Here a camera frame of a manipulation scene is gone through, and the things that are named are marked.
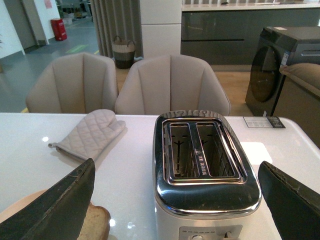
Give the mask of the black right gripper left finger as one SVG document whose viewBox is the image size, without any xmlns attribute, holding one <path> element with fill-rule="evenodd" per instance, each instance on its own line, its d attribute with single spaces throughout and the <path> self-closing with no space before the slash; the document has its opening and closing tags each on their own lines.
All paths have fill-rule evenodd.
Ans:
<svg viewBox="0 0 320 240">
<path fill-rule="evenodd" d="M 96 168 L 89 158 L 0 224 L 2 240 L 75 240 L 93 194 Z"/>
</svg>

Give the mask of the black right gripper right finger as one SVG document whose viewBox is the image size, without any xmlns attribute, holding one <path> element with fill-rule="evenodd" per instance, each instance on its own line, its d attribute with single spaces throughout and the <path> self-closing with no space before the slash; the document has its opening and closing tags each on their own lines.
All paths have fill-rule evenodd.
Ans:
<svg viewBox="0 0 320 240">
<path fill-rule="evenodd" d="M 267 161 L 258 169 L 264 200 L 283 240 L 320 238 L 320 194 Z"/>
</svg>

